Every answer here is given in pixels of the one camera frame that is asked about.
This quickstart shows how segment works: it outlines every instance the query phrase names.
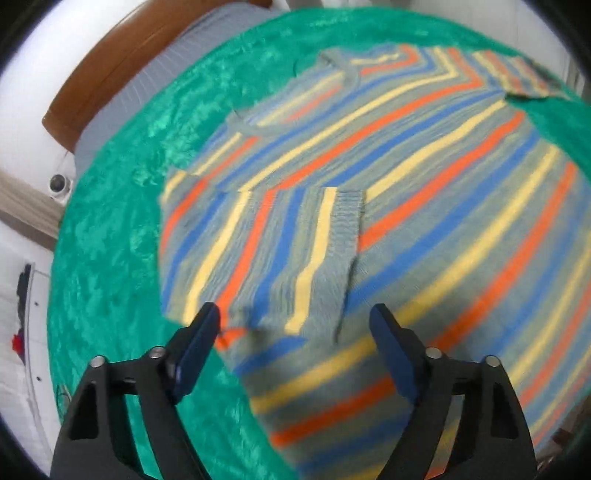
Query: screw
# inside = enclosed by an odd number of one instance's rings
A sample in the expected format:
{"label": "screw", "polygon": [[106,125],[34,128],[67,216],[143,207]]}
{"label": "screw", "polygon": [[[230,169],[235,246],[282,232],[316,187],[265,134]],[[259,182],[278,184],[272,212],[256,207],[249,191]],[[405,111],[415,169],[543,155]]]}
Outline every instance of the screw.
{"label": "screw", "polygon": [[427,347],[425,349],[425,354],[429,358],[433,358],[434,360],[441,358],[441,356],[443,355],[441,350],[437,347],[434,347],[434,346]]}
{"label": "screw", "polygon": [[90,366],[92,368],[98,368],[101,367],[102,365],[105,364],[105,357],[102,355],[97,355],[96,357],[94,357],[91,361],[90,361]]}
{"label": "screw", "polygon": [[501,364],[501,361],[495,357],[494,355],[488,355],[484,361],[486,362],[487,365],[490,365],[491,367],[498,367]]}
{"label": "screw", "polygon": [[166,350],[164,350],[163,346],[155,346],[148,352],[148,355],[150,358],[160,358],[161,356],[164,356],[165,353]]}

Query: red object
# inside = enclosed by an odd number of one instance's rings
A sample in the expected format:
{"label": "red object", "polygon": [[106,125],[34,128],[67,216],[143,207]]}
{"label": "red object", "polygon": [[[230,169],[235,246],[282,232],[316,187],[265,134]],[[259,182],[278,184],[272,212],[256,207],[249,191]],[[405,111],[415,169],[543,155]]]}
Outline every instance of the red object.
{"label": "red object", "polygon": [[20,335],[14,335],[12,337],[12,350],[21,358],[25,355],[25,346]]}

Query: white wall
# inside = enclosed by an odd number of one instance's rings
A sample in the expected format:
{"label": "white wall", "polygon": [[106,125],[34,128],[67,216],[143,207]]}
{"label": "white wall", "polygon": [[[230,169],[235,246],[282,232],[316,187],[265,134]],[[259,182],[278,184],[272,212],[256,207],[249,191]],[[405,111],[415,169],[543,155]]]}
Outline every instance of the white wall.
{"label": "white wall", "polygon": [[0,284],[6,284],[7,279],[14,278],[14,272],[25,263],[34,263],[36,270],[49,275],[52,261],[53,252],[0,222]]}
{"label": "white wall", "polygon": [[0,244],[0,413],[33,461],[49,472],[51,457],[35,427],[25,366],[11,348],[12,336],[20,327],[17,315],[18,276],[26,263],[25,258]]}
{"label": "white wall", "polygon": [[0,76],[0,168],[47,192],[72,155],[41,125],[51,101],[86,53],[144,0],[61,0]]}

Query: gray cushion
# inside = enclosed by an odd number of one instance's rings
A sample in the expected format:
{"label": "gray cushion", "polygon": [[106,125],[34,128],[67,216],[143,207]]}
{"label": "gray cushion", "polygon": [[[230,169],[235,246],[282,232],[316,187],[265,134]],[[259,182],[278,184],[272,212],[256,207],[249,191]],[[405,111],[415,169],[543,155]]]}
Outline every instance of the gray cushion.
{"label": "gray cushion", "polygon": [[86,126],[74,151],[78,178],[90,167],[103,145],[162,88],[226,40],[278,14],[247,3],[232,3],[192,23]]}

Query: yellow stripe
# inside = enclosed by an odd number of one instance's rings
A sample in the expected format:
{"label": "yellow stripe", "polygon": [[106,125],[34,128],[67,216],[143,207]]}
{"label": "yellow stripe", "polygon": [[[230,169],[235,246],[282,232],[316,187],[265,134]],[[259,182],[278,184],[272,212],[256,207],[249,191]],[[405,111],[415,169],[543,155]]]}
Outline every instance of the yellow stripe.
{"label": "yellow stripe", "polygon": [[573,370],[573,372],[569,375],[564,383],[564,386],[560,389],[560,392],[555,396],[554,400],[550,405],[546,407],[543,414],[535,421],[533,426],[530,428],[531,436],[535,437],[536,433],[544,426],[546,421],[552,416],[552,414],[556,411],[558,405],[564,401],[566,395],[569,393],[570,388],[573,384],[579,379],[581,373],[587,366],[587,363],[591,359],[591,345],[587,349],[587,352],[583,356],[583,358],[577,364],[577,367]]}
{"label": "yellow stripe", "polygon": [[337,73],[333,73],[333,74],[329,75],[328,77],[326,77],[325,79],[321,80],[316,85],[314,85],[314,87],[311,88],[310,90],[307,90],[306,92],[302,93],[301,95],[298,95],[297,97],[290,100],[289,102],[282,103],[277,108],[277,110],[274,110],[269,115],[267,115],[265,118],[263,118],[263,120],[261,120],[259,122],[259,125],[264,126],[264,125],[270,124],[272,121],[276,120],[279,116],[281,116],[282,113],[288,111],[290,108],[292,108],[293,106],[296,106],[298,103],[301,103],[302,100],[305,100],[310,95],[313,95],[314,93],[318,92],[319,90],[322,90],[330,82],[336,80],[339,77],[342,77],[343,75],[344,75],[343,72],[337,72]]}
{"label": "yellow stripe", "polygon": [[375,352],[375,343],[371,335],[357,340],[353,345],[335,356],[315,365],[293,380],[279,385],[269,393],[251,398],[251,410],[255,414],[264,414],[274,408],[313,390],[331,378],[346,372],[351,366]]}
{"label": "yellow stripe", "polygon": [[207,283],[207,280],[209,279],[224,250],[228,246],[228,242],[234,233],[234,229],[240,220],[250,195],[251,192],[242,192],[238,196],[238,200],[234,204],[234,208],[228,216],[226,224],[220,232],[216,242],[213,244],[212,249],[201,263],[199,270],[195,274],[185,301],[185,308],[183,312],[184,325],[189,325],[193,321],[193,318],[197,313],[197,306],[199,305],[199,296],[201,295],[201,291]]}
{"label": "yellow stripe", "polygon": [[294,313],[285,324],[285,332],[289,335],[300,333],[310,311],[310,297],[312,294],[312,279],[322,265],[329,246],[330,215],[335,205],[336,188],[329,187],[324,191],[324,197],[318,212],[316,222],[316,236],[312,246],[310,261],[302,269],[295,281]]}
{"label": "yellow stripe", "polygon": [[490,63],[488,61],[488,59],[479,51],[474,52],[474,58],[484,67],[488,70],[488,72],[495,78],[499,79],[501,82],[501,86],[503,87],[503,90],[505,90],[506,92],[512,92],[513,88],[511,87],[511,84],[509,83],[509,80],[501,73],[499,72],[495,66]]}
{"label": "yellow stripe", "polygon": [[313,136],[309,140],[303,142],[298,147],[296,147],[293,150],[290,150],[289,152],[286,152],[285,154],[280,156],[277,160],[275,160],[273,163],[271,163],[267,167],[263,168],[261,171],[259,171],[259,173],[257,175],[255,175],[253,178],[248,180],[244,185],[242,185],[240,187],[240,191],[252,190],[260,182],[262,182],[265,178],[267,178],[270,174],[272,174],[273,172],[275,172],[276,170],[278,170],[282,166],[286,165],[287,163],[289,163],[294,158],[298,157],[303,152],[311,149],[312,147],[317,145],[319,142],[323,141],[325,138],[330,137],[332,134],[334,134],[335,132],[337,132],[341,128],[349,125],[355,119],[365,115],[366,113],[370,112],[371,110],[390,101],[391,99],[396,98],[397,96],[402,95],[403,93],[408,92],[409,90],[413,90],[417,87],[420,87],[423,85],[428,85],[430,83],[442,82],[444,80],[449,80],[449,79],[457,77],[456,68],[450,62],[450,60],[445,56],[443,51],[440,48],[436,47],[434,49],[434,52],[437,55],[437,57],[439,58],[439,60],[445,65],[446,69],[448,70],[448,73],[443,74],[443,75],[439,75],[436,77],[431,77],[428,79],[422,79],[422,80],[417,80],[415,82],[407,83],[407,84],[397,87],[393,90],[390,90],[387,93],[384,93],[383,95],[372,100],[371,102],[366,103],[365,105],[363,105],[362,107],[360,107],[356,111],[350,113],[349,115],[344,116],[338,122],[332,124],[331,126],[322,130],[322,132],[319,132],[318,134],[316,134],[315,136]]}
{"label": "yellow stripe", "polygon": [[524,68],[524,65],[522,62],[524,62],[525,60],[523,60],[520,57],[510,57],[509,58],[509,62],[517,69],[517,71],[521,74],[522,77],[527,78],[530,82],[531,82],[531,86],[534,88],[535,92],[541,96],[541,97],[545,97],[547,96],[547,92],[545,92],[540,85],[538,84],[538,80],[528,71]]}
{"label": "yellow stripe", "polygon": [[456,441],[459,427],[459,420],[454,420],[449,426],[445,427],[445,430],[439,438],[439,443],[437,444],[435,455],[433,455],[433,460],[431,460],[431,465],[429,466],[427,476],[434,476],[435,473],[445,469],[447,463],[449,462],[449,457],[452,455],[453,444]]}
{"label": "yellow stripe", "polygon": [[435,140],[435,142],[425,145],[423,148],[416,151],[401,164],[397,165],[396,168],[393,168],[388,174],[384,175],[370,188],[368,188],[365,193],[365,202],[371,202],[374,198],[388,190],[395,183],[398,183],[400,180],[402,180],[406,175],[411,173],[429,157],[435,155],[444,148],[453,145],[455,142],[460,141],[462,138],[472,132],[472,130],[474,130],[480,123],[489,118],[496,111],[503,108],[505,105],[506,102],[504,100],[499,100],[493,103],[486,110],[468,119],[466,122],[461,124],[460,127],[447,134],[445,137],[441,137],[438,140]]}
{"label": "yellow stripe", "polygon": [[178,172],[176,172],[173,175],[173,177],[164,186],[164,191],[162,193],[162,196],[160,197],[160,201],[162,203],[164,203],[168,200],[168,197],[170,197],[170,194],[173,192],[173,190],[176,187],[178,187],[178,184],[181,183],[186,176],[187,176],[187,172],[184,170],[179,170]]}
{"label": "yellow stripe", "polygon": [[394,313],[401,325],[407,326],[417,321],[480,265],[525,209],[532,195],[550,171],[558,154],[558,148],[550,145],[538,167],[523,182],[511,201],[507,203],[493,222],[472,243],[472,246],[435,281]]}
{"label": "yellow stripe", "polygon": [[[318,82],[318,84],[316,84],[314,86],[314,88],[302,93],[301,95],[295,97],[294,99],[290,100],[289,102],[283,103],[279,108],[277,108],[277,110],[275,110],[274,112],[271,112],[269,115],[267,115],[265,118],[263,118],[263,120],[260,122],[260,125],[268,125],[273,120],[275,120],[276,118],[281,116],[282,113],[289,110],[294,105],[300,103],[302,100],[305,100],[310,95],[313,95],[318,90],[324,88],[330,82],[334,81],[335,79],[337,79],[339,76],[342,76],[342,75],[343,75],[343,72],[338,72],[333,75],[330,75],[329,77],[326,77],[325,79],[323,79],[321,82]],[[211,167],[215,162],[217,162],[217,160],[219,160],[222,155],[224,155],[230,148],[232,148],[241,138],[242,138],[241,133],[235,133],[211,157],[209,157],[207,159],[207,161],[205,161],[203,164],[201,164],[195,171],[192,171],[191,175],[197,175],[197,176],[202,175],[209,167]],[[168,197],[170,196],[172,191],[178,186],[178,184],[181,182],[182,179],[179,181],[173,181],[173,180],[174,180],[174,178],[172,178],[166,184],[166,186],[164,188],[164,194],[162,196],[163,201],[166,201],[168,199]]]}
{"label": "yellow stripe", "polygon": [[340,480],[375,480],[384,469],[386,462],[377,463],[353,475],[341,477]]}
{"label": "yellow stripe", "polygon": [[591,233],[587,237],[585,252],[583,256],[577,260],[576,268],[565,285],[556,307],[554,307],[547,321],[544,323],[544,328],[529,345],[527,350],[520,356],[519,360],[515,362],[515,366],[509,370],[509,378],[513,385],[519,385],[523,378],[531,372],[531,367],[538,357],[545,352],[548,344],[556,338],[558,330],[562,327],[561,320],[572,305],[574,296],[580,291],[580,284],[589,272],[590,264]]}
{"label": "yellow stripe", "polygon": [[238,140],[242,138],[241,133],[235,133],[230,139],[224,143],[211,157],[207,159],[207,161],[199,166],[196,170],[191,172],[191,175],[202,175],[211,165],[213,165],[217,160],[224,155],[230,148],[232,148]]}
{"label": "yellow stripe", "polygon": [[382,55],[381,57],[377,57],[375,59],[353,59],[351,63],[353,65],[369,65],[372,63],[383,63],[389,60],[396,60],[400,56],[400,53],[387,53]]}

